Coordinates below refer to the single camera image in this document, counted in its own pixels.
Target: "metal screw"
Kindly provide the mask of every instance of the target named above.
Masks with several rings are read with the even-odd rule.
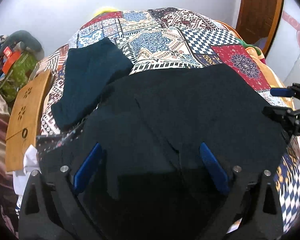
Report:
[[[242,169],[241,169],[240,166],[234,166],[234,167],[233,167],[233,170],[234,170],[235,172],[240,172],[240,171],[242,171]]]
[[[69,170],[69,167],[67,165],[64,165],[60,168],[61,172],[66,172]]]
[[[263,172],[266,176],[270,176],[271,175],[271,172],[270,171],[268,171],[268,170],[264,170],[264,172]]]
[[[37,174],[38,174],[38,170],[31,171],[31,176],[37,176]]]

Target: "blue gripper pad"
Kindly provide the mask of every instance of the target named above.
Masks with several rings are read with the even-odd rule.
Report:
[[[97,143],[74,176],[73,190],[75,194],[82,193],[85,190],[91,176],[98,170],[103,156],[102,147]]]
[[[291,98],[294,96],[294,92],[289,88],[271,88],[270,94],[274,97]]]
[[[199,153],[217,190],[223,195],[228,195],[230,191],[228,175],[205,143],[200,145]]]

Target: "red patch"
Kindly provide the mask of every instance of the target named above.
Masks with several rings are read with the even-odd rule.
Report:
[[[217,53],[219,58],[229,65],[232,69],[234,69],[254,90],[264,90],[264,89],[270,89],[265,76],[259,69],[258,65],[253,61],[253,59],[250,57],[250,55],[246,52],[244,47],[241,45],[223,45],[223,46],[211,46],[213,51]],[[239,56],[243,60],[246,60],[248,63],[252,61],[252,65],[254,65],[257,70],[248,73],[248,70],[245,69],[244,64],[241,65],[241,69],[236,67],[233,56]]]
[[[119,12],[106,13],[106,14],[104,14],[102,16],[96,16],[91,21],[89,21],[85,25],[83,25],[80,28],[80,30],[82,30],[83,28],[88,27],[91,24],[94,24],[96,22],[100,22],[102,20],[111,19],[111,18],[122,18],[122,13],[119,11]]]

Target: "green cloth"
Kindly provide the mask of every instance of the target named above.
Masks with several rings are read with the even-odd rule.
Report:
[[[256,51],[257,51],[257,54],[258,54],[258,56],[260,56],[261,55],[261,50],[258,48],[258,47],[255,47],[255,46],[253,46],[253,45],[251,45],[251,44],[247,44],[247,43],[245,43],[243,40],[240,40],[240,39],[238,39],[238,38],[236,38],[240,43],[241,43],[241,45],[246,49],[246,48],[248,48],[248,47],[253,47]]]
[[[28,83],[37,62],[32,54],[25,51],[11,66],[4,80],[0,82],[0,94],[7,103],[16,99],[18,91]]]

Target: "patterned blanket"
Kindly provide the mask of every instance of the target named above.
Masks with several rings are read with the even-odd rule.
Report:
[[[93,18],[78,30],[69,43],[42,60],[39,72],[51,69],[55,82],[44,103],[41,134],[59,134],[51,105],[63,93],[67,51],[81,48],[108,37],[134,64],[130,74],[163,68],[201,68],[226,63],[260,96],[274,106],[293,104],[272,97],[271,86],[282,87],[275,74],[264,64],[263,55],[254,48],[243,48],[235,30],[201,14],[178,8],[147,11],[118,11]],[[282,207],[284,231],[289,229],[300,203],[300,149],[293,138],[282,157],[274,181]]]

